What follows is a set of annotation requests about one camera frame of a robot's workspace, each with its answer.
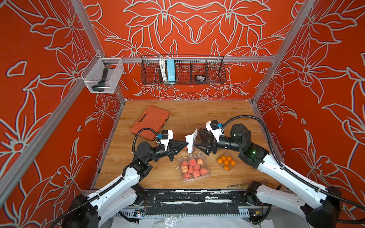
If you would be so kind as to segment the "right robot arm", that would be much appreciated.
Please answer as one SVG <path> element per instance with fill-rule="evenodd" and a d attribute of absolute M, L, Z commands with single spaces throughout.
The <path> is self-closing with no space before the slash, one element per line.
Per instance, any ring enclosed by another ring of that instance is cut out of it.
<path fill-rule="evenodd" d="M 230 136 L 225 136 L 226 126 L 240 118 L 256 120 L 263 127 L 266 136 L 270 137 L 270 132 L 261 119 L 251 115 L 241 115 L 229 119 L 224 124 L 216 120 L 208 121 L 205 127 L 198 131 L 202 142 L 195 144 L 195 147 L 206 155 L 216 154 L 218 149 L 236 152 L 238 158 L 245 164 L 276 179 L 292 191 L 291 194 L 281 192 L 254 181 L 246 190 L 249 204 L 254 205 L 257 202 L 262 202 L 285 209 L 305 218 L 313 228 L 334 228 L 338 223 L 350 225 L 365 223 L 363 218 L 356 220 L 339 219 L 342 202 L 361 210 L 364 210 L 365 207 L 342 198 L 342 193 L 338 188 L 325 187 L 316 183 L 282 163 L 274 153 L 271 140 L 268 140 L 269 150 L 253 143 L 251 131 L 243 124 L 233 125 Z"/>

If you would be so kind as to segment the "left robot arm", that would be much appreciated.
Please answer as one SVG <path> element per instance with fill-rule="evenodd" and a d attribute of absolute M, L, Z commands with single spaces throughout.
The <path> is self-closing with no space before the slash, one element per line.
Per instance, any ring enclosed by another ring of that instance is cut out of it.
<path fill-rule="evenodd" d="M 137 140 L 134 139 L 133 160 L 123 169 L 122 174 L 94 193 L 78 195 L 68 211 L 51 223 L 52 228 L 57 224 L 63 228 L 99 228 L 125 207 L 144 201 L 145 189 L 139 183 L 152 170 L 150 162 L 158 162 L 164 157 L 173 161 L 189 144 L 187 141 L 175 140 L 171 130 L 157 133 L 151 128 L 143 128 L 139 133 L 144 131 L 154 134 L 157 146 L 153 147 L 148 142 L 136 144 Z"/>

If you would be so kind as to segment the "grape clamshell box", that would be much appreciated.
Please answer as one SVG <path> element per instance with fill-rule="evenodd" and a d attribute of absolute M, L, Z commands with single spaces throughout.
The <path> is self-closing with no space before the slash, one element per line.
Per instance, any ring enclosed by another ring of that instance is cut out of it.
<path fill-rule="evenodd" d="M 199 130 L 198 130 L 198 136 L 202 135 L 202 134 L 207 134 L 209 135 L 209 131 L 206 129 L 205 125 L 201 125 L 199 126 Z"/>

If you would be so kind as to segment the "large peach clamshell box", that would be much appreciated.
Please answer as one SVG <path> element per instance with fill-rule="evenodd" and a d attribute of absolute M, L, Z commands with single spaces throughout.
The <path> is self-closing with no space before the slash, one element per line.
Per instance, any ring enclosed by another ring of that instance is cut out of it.
<path fill-rule="evenodd" d="M 209 164 L 203 154 L 181 158 L 178 170 L 183 181 L 194 181 L 211 175 Z"/>

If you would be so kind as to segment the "orange plastic tool case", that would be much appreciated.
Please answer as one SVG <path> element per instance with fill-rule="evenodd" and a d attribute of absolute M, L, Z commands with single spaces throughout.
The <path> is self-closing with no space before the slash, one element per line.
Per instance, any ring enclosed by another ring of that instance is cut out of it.
<path fill-rule="evenodd" d="M 166 121 L 169 119 L 170 113 L 164 109 L 149 105 L 140 118 L 131 128 L 131 133 L 136 135 L 143 128 L 151 128 L 159 133 Z"/>

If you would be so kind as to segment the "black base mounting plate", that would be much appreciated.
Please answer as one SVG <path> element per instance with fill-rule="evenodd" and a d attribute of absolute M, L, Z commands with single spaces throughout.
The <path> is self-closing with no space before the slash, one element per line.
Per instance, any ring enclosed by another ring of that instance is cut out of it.
<path fill-rule="evenodd" d="M 261 215 L 268 204 L 255 206 L 246 202 L 245 190 L 232 189 L 149 189 L 144 201 L 122 209 L 131 219 L 156 219 L 169 216 L 212 216 L 249 218 L 255 213 Z"/>

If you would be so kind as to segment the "light blue box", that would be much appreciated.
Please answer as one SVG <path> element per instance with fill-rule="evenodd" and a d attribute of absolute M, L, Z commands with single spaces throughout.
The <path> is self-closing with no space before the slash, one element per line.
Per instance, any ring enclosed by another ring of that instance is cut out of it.
<path fill-rule="evenodd" d="M 175 75 L 175 60 L 174 59 L 167 59 L 166 60 L 167 66 L 167 78 L 169 83 L 176 82 L 176 75 Z"/>

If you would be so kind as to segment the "clear acrylic wall bin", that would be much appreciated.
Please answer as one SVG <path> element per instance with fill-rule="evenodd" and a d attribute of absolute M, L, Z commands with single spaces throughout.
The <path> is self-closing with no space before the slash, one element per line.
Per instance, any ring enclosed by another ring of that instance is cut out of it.
<path fill-rule="evenodd" d="M 113 94 L 124 73 L 122 59 L 104 58 L 97 53 L 81 74 L 90 93 Z"/>

